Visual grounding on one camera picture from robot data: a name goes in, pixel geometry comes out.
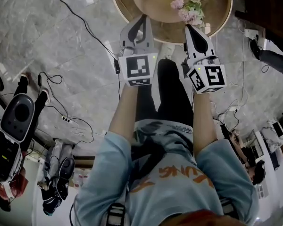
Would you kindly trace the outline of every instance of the marble floor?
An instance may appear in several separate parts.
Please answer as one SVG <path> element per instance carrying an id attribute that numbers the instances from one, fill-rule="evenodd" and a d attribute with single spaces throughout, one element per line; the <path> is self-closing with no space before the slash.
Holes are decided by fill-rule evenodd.
<path id="1" fill-rule="evenodd" d="M 112 0 L 93 0 L 92 4 L 87 4 L 86 0 L 65 1 L 88 21 L 101 41 L 111 46 L 114 53 L 119 52 L 119 34 L 126 22 Z M 233 0 L 233 12 L 243 9 L 243 0 Z M 249 50 L 248 40 L 238 30 L 233 12 L 212 41 L 229 80 L 239 86 L 229 84 L 213 93 L 211 100 L 218 112 L 226 111 L 234 100 L 237 101 L 233 105 L 243 105 L 236 114 L 240 121 L 237 128 L 247 135 L 283 112 L 283 75 L 272 68 L 267 73 L 261 72 L 262 64 Z M 171 58 L 179 67 L 185 58 L 183 48 L 176 46 Z M 41 71 L 49 76 L 63 76 L 61 84 L 51 84 L 56 98 L 65 106 L 69 117 L 82 118 L 93 128 L 94 142 L 78 144 L 75 154 L 95 155 L 118 103 L 118 79 L 106 51 L 58 0 L 0 0 L 0 75 L 5 84 L 2 95 L 15 91 L 23 71 L 31 73 L 33 82 L 28 94 L 33 99 L 38 95 L 36 83 Z M 191 98 L 190 83 L 181 80 Z M 44 75 L 42 83 L 48 87 Z M 243 83 L 247 92 L 242 96 Z M 12 95 L 2 97 L 8 102 Z M 158 106 L 156 79 L 153 97 Z M 51 105 L 66 114 L 54 98 Z M 213 103 L 212 111 L 216 115 Z M 74 143 L 90 141 L 90 128 L 82 121 L 76 122 L 67 123 L 54 108 L 46 107 L 36 134 L 49 144 L 52 137 Z M 237 120 L 232 112 L 226 114 L 225 122 L 229 128 L 235 126 Z"/>

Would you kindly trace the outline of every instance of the black shoe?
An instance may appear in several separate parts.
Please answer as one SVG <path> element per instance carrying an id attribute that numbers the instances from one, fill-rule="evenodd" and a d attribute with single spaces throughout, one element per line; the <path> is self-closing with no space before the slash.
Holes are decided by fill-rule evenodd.
<path id="1" fill-rule="evenodd" d="M 250 41 L 250 49 L 253 52 L 253 55 L 256 57 L 256 59 L 260 60 L 259 56 L 260 56 L 260 49 L 257 45 L 257 41 L 256 40 L 251 40 Z"/>
<path id="2" fill-rule="evenodd" d="M 56 189 L 59 197 L 65 200 L 68 196 L 68 183 L 75 169 L 75 160 L 73 157 L 67 157 L 60 166 Z"/>

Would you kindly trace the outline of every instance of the white shoe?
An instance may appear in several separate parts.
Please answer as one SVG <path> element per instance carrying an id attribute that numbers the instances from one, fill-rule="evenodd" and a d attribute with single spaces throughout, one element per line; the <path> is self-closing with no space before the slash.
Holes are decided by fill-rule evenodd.
<path id="1" fill-rule="evenodd" d="M 49 103 L 50 103 L 50 96 L 49 96 L 49 91 L 48 91 L 48 89 L 42 88 L 41 91 L 42 91 L 42 92 L 45 92 L 45 93 L 47 94 L 47 100 L 46 100 L 46 102 L 45 102 L 45 105 L 49 105 Z"/>

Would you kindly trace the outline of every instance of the black pants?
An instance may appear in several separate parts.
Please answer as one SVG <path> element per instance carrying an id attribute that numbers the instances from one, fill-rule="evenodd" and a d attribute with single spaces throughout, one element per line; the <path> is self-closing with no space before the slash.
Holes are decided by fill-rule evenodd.
<path id="1" fill-rule="evenodd" d="M 271 40 L 278 48 L 283 52 L 283 39 L 278 37 L 276 34 L 267 31 L 267 39 Z M 272 66 L 277 71 L 283 74 L 283 55 L 279 55 L 273 51 L 261 50 L 259 54 L 260 61 Z"/>
<path id="2" fill-rule="evenodd" d="M 14 93 L 14 96 L 19 93 L 27 93 L 27 86 L 28 86 L 28 80 L 25 77 L 21 77 L 20 82 L 18 83 L 18 87 Z M 20 147 L 22 152 L 26 152 L 28 150 L 29 144 L 33 138 L 34 131 L 37 126 L 38 118 L 45 106 L 45 102 L 47 100 L 47 94 L 45 92 L 41 92 L 41 94 L 38 96 L 37 100 L 34 103 L 34 114 L 33 114 L 33 120 L 30 125 L 30 128 L 28 129 L 27 135 L 23 142 L 21 142 Z"/>
<path id="3" fill-rule="evenodd" d="M 159 119 L 193 126 L 193 110 L 182 83 L 176 63 L 162 59 L 158 63 L 158 87 L 161 104 L 156 112 L 151 85 L 138 88 L 135 121 Z"/>

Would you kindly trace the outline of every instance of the wire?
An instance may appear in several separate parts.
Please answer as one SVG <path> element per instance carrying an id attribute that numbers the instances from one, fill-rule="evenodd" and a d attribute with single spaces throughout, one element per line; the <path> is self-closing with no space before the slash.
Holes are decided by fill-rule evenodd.
<path id="1" fill-rule="evenodd" d="M 235 99 L 233 102 L 231 102 L 230 105 L 228 106 L 227 110 L 226 110 L 225 112 L 223 112 L 223 113 L 219 113 L 219 112 L 217 111 L 216 103 L 215 103 L 215 102 L 211 101 L 211 103 L 214 104 L 215 112 L 216 112 L 218 115 L 222 115 L 222 114 L 226 114 L 226 113 L 229 111 L 229 109 L 231 108 L 231 106 L 233 105 L 233 103 L 236 102 L 236 101 L 238 101 L 238 100 Z"/>
<path id="2" fill-rule="evenodd" d="M 194 99 L 195 99 L 195 95 L 194 95 L 194 93 L 192 92 L 192 96 L 193 96 L 193 98 L 192 98 L 192 110 L 193 110 L 193 106 L 194 106 Z"/>
<path id="3" fill-rule="evenodd" d="M 92 136 L 92 141 L 86 142 L 86 141 L 80 140 L 78 143 L 74 144 L 74 146 L 76 146 L 76 145 L 79 144 L 80 142 L 85 142 L 86 144 L 93 142 L 93 141 L 94 141 L 94 137 L 93 137 L 93 129 L 92 129 L 92 126 L 91 126 L 88 122 L 86 122 L 85 120 L 80 119 L 80 118 L 71 118 L 71 119 L 69 119 L 69 121 L 72 121 L 72 120 L 80 120 L 80 121 L 85 122 L 85 123 L 90 127 L 90 129 L 91 129 L 91 136 Z"/>
<path id="4" fill-rule="evenodd" d="M 216 119 L 216 118 L 213 117 L 213 120 L 219 121 L 221 124 L 224 125 L 224 123 L 221 120 L 219 120 L 219 119 Z"/>
<path id="5" fill-rule="evenodd" d="M 239 125 L 239 119 L 236 117 L 236 113 L 237 113 L 237 111 L 235 111 L 234 117 L 237 119 L 237 124 L 230 131 L 234 130 Z"/>
<path id="6" fill-rule="evenodd" d="M 50 91 L 51 91 L 52 96 L 53 96 L 53 97 L 55 98 L 55 100 L 63 107 L 64 111 L 66 112 L 66 118 L 68 119 L 68 111 L 67 111 L 66 108 L 62 105 L 62 103 L 59 102 L 59 100 L 55 97 L 55 95 L 54 95 L 54 93 L 53 93 L 53 90 L 52 90 L 52 88 L 51 88 L 51 86 L 50 86 L 50 84 L 49 84 L 49 81 L 50 81 L 50 82 L 53 83 L 53 84 L 59 85 L 59 84 L 62 83 L 63 77 L 62 77 L 61 75 L 59 75 L 59 74 L 56 74 L 56 75 L 53 75 L 53 76 L 50 76 L 50 77 L 49 77 L 49 76 L 47 75 L 47 73 L 45 73 L 45 72 L 43 72 L 43 71 L 39 73 L 39 76 L 41 76 L 42 73 L 45 74 L 45 76 L 47 77 L 46 82 L 47 82 L 47 84 L 48 84 L 48 86 L 49 86 L 49 89 L 50 89 Z M 60 82 L 55 82 L 55 81 L 52 80 L 53 78 L 56 78 L 56 77 L 59 77 L 59 78 L 61 79 L 61 81 L 60 81 Z M 46 105 L 46 107 L 53 107 L 53 108 L 55 108 L 56 111 L 59 112 L 59 113 L 63 116 L 63 114 L 62 114 L 56 107 L 54 107 L 54 106 L 48 106 L 48 105 Z"/>
<path id="7" fill-rule="evenodd" d="M 6 95 L 13 95 L 13 94 L 14 94 L 14 93 L 7 93 L 7 94 L 0 95 L 0 97 L 6 96 Z"/>
<path id="8" fill-rule="evenodd" d="M 31 150 L 30 153 L 26 154 L 26 156 L 30 155 L 30 154 L 33 152 L 33 149 L 34 149 L 34 140 L 31 140 L 31 141 L 33 142 L 33 148 L 32 148 L 32 150 Z"/>
<path id="9" fill-rule="evenodd" d="M 120 89 L 121 89 L 121 81 L 119 80 L 119 74 L 118 74 L 118 100 L 121 99 L 121 94 L 120 94 Z"/>
<path id="10" fill-rule="evenodd" d="M 269 70 L 269 67 L 270 67 L 269 65 L 263 66 L 263 67 L 261 68 L 261 72 L 262 72 L 262 73 L 266 73 L 266 72 Z"/>
<path id="11" fill-rule="evenodd" d="M 82 18 L 81 16 L 77 15 L 77 14 L 71 9 L 71 7 L 70 7 L 66 2 L 64 2 L 63 0 L 59 0 L 59 1 L 62 2 L 62 3 L 64 3 L 64 4 L 66 5 L 66 7 L 69 9 L 69 11 L 70 11 L 73 15 L 77 16 L 78 18 L 80 18 L 80 19 L 84 22 L 84 25 L 85 25 L 85 28 L 86 28 L 87 32 L 88 32 L 94 39 L 96 39 L 96 40 L 105 48 L 105 50 L 107 50 L 107 52 L 113 57 L 113 59 L 115 60 L 115 57 L 113 56 L 113 53 L 102 43 L 102 41 L 100 41 L 100 40 L 93 34 L 93 32 L 92 32 L 92 30 L 91 30 L 91 28 L 90 28 L 88 22 L 87 22 L 84 18 Z"/>
<path id="12" fill-rule="evenodd" d="M 73 223 L 72 223 L 72 220 L 71 220 L 71 212 L 72 212 L 73 208 L 74 208 L 74 204 L 71 205 L 70 212 L 69 212 L 69 221 L 70 221 L 71 226 L 74 226 Z"/>
<path id="13" fill-rule="evenodd" d="M 52 156 L 50 157 L 49 162 L 51 161 L 51 159 L 52 159 L 53 157 L 55 157 L 55 158 L 58 160 L 58 163 L 60 164 L 59 158 L 58 158 L 57 156 L 55 156 L 55 155 L 52 155 Z"/>
<path id="14" fill-rule="evenodd" d="M 239 19 L 239 20 L 237 21 L 237 27 L 238 27 L 238 30 L 244 34 L 245 32 L 244 32 L 244 31 L 242 31 L 242 30 L 240 29 L 240 27 L 239 27 L 239 22 L 244 22 L 244 30 L 245 30 L 245 28 L 246 28 L 246 23 L 245 23 L 245 21 L 244 21 L 244 20 L 242 20 L 242 19 Z"/>

